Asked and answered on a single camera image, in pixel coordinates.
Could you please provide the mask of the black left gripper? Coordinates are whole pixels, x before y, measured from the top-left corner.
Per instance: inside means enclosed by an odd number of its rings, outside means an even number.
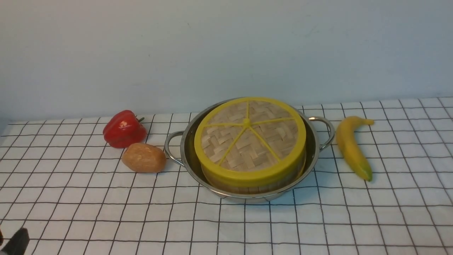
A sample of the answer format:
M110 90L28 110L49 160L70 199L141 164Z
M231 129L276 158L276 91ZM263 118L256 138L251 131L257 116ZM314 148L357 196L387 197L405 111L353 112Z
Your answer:
M30 242L27 228L20 228L1 249L1 255L24 255Z

